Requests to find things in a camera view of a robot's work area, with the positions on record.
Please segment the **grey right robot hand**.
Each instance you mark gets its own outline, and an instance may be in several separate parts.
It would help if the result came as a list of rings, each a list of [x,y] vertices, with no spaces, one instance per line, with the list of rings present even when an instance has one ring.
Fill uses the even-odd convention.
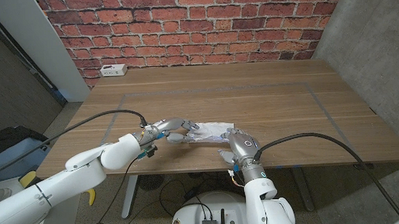
[[[231,151],[219,150],[219,155],[229,165],[237,165],[243,173],[245,183],[266,178],[266,173],[258,160],[254,159],[259,150],[259,142],[241,129],[228,128],[221,138],[228,140]]]

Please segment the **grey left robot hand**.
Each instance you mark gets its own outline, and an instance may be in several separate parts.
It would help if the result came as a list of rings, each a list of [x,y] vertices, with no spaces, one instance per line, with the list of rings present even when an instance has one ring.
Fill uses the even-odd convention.
[[[147,125],[142,132],[135,132],[133,136],[137,139],[142,150],[150,152],[157,149],[154,142],[162,137],[165,137],[171,144],[190,142],[189,136],[172,132],[172,130],[177,130],[178,128],[192,130],[193,128],[199,129],[200,127],[193,121],[176,117],[163,119],[158,123]]]

